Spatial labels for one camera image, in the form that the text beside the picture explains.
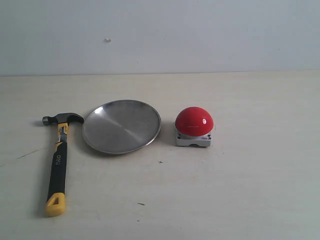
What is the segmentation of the yellow black claw hammer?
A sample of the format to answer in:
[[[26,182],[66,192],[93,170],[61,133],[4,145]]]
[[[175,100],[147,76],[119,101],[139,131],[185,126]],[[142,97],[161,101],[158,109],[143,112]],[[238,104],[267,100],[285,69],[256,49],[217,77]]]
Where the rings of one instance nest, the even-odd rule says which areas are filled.
[[[49,217],[56,217],[66,211],[66,172],[68,156],[68,132],[70,123],[84,123],[82,116],[76,113],[59,113],[56,116],[44,116],[45,126],[57,124],[57,139],[52,157],[48,194],[45,213]]]

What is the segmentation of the round steel plate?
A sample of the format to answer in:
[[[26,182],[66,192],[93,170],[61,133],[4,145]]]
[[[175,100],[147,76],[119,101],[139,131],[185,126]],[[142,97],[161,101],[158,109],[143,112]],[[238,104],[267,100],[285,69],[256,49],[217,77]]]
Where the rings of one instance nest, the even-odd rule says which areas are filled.
[[[122,155],[152,143],[161,127],[161,117],[154,107],[139,100],[120,99],[93,110],[84,120],[82,136],[100,153]]]

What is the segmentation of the red dome push button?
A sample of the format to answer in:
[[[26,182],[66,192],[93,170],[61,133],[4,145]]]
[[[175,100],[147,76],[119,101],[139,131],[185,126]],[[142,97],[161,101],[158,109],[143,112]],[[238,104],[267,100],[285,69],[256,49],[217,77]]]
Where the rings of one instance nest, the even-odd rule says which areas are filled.
[[[177,146],[212,146],[215,122],[207,110],[198,106],[187,107],[177,115],[174,125]]]

